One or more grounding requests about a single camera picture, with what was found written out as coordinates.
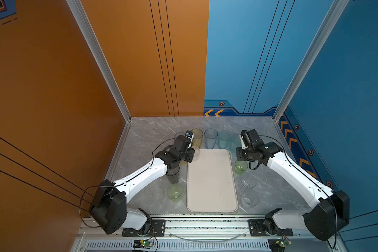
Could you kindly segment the small green faceted glass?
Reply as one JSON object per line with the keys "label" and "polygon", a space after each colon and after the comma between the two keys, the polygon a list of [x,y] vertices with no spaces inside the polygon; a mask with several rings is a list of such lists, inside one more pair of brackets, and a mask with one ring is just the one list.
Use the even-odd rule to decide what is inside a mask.
{"label": "small green faceted glass", "polygon": [[248,169],[248,162],[246,161],[235,161],[235,164],[234,164],[234,172],[238,175],[242,175],[243,173],[246,172],[246,170]]}

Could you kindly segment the left green circuit board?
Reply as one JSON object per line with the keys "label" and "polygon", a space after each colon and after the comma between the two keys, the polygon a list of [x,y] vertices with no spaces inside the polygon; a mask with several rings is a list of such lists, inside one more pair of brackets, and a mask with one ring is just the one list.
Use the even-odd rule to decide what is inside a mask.
{"label": "left green circuit board", "polygon": [[155,249],[155,243],[152,240],[135,239],[132,249],[133,251],[149,252],[152,249]]}

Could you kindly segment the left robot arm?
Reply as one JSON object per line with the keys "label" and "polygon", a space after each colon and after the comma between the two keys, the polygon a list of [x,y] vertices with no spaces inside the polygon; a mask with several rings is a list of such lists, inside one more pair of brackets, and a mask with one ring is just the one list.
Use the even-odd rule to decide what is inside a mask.
{"label": "left robot arm", "polygon": [[101,182],[89,208],[90,216],[108,235],[120,228],[130,228],[143,235],[148,234],[151,229],[151,216],[141,208],[130,209],[127,204],[156,179],[168,173],[176,173],[182,161],[191,163],[195,154],[192,142],[193,132],[187,131],[174,139],[172,145],[157,154],[152,154],[149,163],[130,175],[114,182]]}

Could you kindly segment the small clear faceted glass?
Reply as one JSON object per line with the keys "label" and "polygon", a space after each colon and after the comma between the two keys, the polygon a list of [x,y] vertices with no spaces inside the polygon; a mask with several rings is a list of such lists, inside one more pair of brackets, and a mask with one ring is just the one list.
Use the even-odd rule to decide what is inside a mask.
{"label": "small clear faceted glass", "polygon": [[200,155],[200,149],[198,147],[193,147],[193,150],[194,150],[194,155],[193,155],[193,160],[192,162],[195,162],[199,159],[199,155]]}

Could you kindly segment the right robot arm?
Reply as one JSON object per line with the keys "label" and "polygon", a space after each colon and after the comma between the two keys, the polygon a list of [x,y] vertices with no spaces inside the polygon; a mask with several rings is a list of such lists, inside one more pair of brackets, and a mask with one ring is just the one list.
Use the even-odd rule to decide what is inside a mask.
{"label": "right robot arm", "polygon": [[293,161],[280,144],[264,143],[255,129],[243,130],[236,148],[239,161],[257,162],[275,171],[306,201],[310,211],[274,209],[265,215],[264,229],[271,236],[287,229],[308,231],[328,241],[349,225],[350,198],[342,190],[334,191]]}

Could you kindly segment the amber tall tumbler back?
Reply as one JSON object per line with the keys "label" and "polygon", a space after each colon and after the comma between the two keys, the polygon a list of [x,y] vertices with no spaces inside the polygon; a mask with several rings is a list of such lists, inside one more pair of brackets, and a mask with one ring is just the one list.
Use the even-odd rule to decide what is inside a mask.
{"label": "amber tall tumbler back", "polygon": [[192,129],[191,131],[193,132],[192,146],[200,149],[204,133],[201,129],[198,128]]}

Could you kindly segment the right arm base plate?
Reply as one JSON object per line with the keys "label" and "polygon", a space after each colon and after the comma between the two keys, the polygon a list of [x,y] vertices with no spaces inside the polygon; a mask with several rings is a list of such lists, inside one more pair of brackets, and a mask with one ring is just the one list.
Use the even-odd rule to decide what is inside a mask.
{"label": "right arm base plate", "polygon": [[251,236],[293,236],[292,229],[280,229],[269,219],[250,219],[248,228]]}

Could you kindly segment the light blue clear tumbler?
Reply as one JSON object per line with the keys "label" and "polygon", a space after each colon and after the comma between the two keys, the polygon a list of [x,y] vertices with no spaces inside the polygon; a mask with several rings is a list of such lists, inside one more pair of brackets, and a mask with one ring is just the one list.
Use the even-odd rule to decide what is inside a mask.
{"label": "light blue clear tumbler", "polygon": [[205,147],[207,149],[214,149],[217,142],[217,137],[218,137],[217,130],[213,128],[209,128],[205,130],[204,136],[205,136]]}

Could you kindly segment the white rectangular tray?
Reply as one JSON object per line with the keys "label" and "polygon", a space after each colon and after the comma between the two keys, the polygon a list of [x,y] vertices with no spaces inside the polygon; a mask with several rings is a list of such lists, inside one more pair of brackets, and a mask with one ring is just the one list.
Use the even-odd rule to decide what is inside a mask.
{"label": "white rectangular tray", "polygon": [[225,149],[202,149],[188,164],[187,208],[193,213],[232,213],[238,199],[231,163]]}

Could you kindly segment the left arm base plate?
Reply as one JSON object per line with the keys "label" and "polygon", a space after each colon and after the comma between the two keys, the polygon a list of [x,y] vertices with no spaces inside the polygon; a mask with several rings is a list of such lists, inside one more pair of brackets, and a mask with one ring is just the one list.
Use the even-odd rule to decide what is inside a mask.
{"label": "left arm base plate", "polygon": [[166,221],[164,219],[152,219],[151,222],[146,222],[145,225],[139,229],[135,230],[132,228],[124,228],[122,231],[123,237],[150,237],[154,235],[155,237],[163,237],[165,234]]}

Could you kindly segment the light green dotted cup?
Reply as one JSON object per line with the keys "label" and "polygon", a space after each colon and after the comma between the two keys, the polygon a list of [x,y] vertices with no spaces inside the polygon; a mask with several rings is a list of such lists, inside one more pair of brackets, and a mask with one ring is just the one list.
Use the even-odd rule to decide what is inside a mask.
{"label": "light green dotted cup", "polygon": [[179,202],[183,195],[183,189],[179,184],[171,184],[167,189],[167,195],[173,202]]}

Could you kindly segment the clear plastic cup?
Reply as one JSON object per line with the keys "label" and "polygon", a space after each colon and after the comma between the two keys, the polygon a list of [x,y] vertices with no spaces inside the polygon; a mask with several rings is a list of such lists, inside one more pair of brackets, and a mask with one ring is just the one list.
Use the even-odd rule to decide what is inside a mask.
{"label": "clear plastic cup", "polygon": [[244,192],[241,198],[241,205],[244,208],[255,207],[259,203],[259,194],[253,190],[247,190]]}

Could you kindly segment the teal textured tumbler right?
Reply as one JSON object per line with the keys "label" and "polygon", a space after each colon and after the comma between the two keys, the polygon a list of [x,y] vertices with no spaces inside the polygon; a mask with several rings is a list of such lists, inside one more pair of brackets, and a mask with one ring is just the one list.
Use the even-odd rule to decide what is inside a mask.
{"label": "teal textured tumbler right", "polygon": [[230,150],[232,153],[236,153],[236,149],[242,147],[241,144],[242,144],[242,143],[241,143],[241,137],[240,137],[240,134],[239,134],[239,133],[235,133],[235,134],[233,134],[232,137],[231,137],[230,144],[229,144],[229,150]]}

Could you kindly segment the clear stemmed glass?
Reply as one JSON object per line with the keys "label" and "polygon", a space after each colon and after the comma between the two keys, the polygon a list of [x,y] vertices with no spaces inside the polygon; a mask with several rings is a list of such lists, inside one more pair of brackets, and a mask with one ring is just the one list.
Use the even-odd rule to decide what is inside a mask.
{"label": "clear stemmed glass", "polygon": [[253,175],[244,173],[240,177],[240,184],[240,189],[245,192],[247,190],[252,190],[253,188],[255,188],[257,185],[257,180]]}

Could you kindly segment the left aluminium corner post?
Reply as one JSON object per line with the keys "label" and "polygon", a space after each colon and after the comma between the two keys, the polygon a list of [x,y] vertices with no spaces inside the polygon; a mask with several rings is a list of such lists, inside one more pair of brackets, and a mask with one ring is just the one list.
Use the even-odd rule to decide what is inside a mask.
{"label": "left aluminium corner post", "polygon": [[120,88],[115,80],[112,70],[107,62],[107,59],[103,53],[100,43],[96,37],[96,34],[92,28],[90,20],[85,12],[83,4],[78,0],[67,0],[66,1],[74,19],[76,20],[80,31],[93,55],[97,66],[99,67],[107,86],[127,123],[131,122],[131,114],[128,110],[126,102],[121,94]]}

